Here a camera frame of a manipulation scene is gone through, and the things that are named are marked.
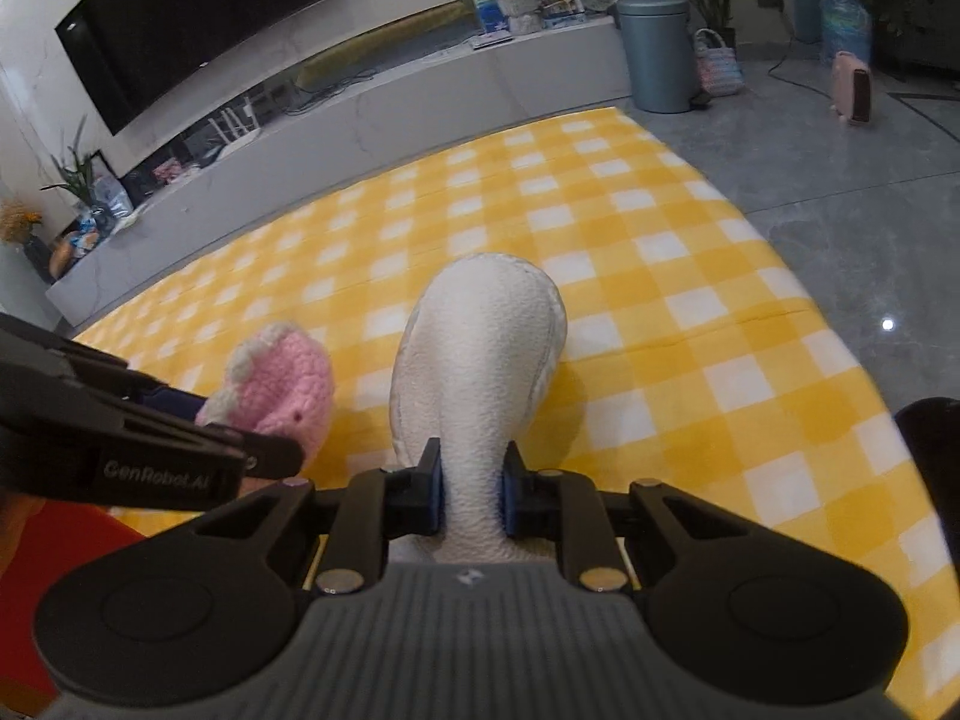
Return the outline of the person's left hand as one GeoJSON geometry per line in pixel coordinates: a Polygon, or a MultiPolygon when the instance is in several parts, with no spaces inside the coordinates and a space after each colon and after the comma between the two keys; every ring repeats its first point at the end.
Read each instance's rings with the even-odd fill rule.
{"type": "Polygon", "coordinates": [[[20,546],[28,520],[44,505],[42,499],[3,489],[0,493],[0,575],[7,572],[20,546]]]}

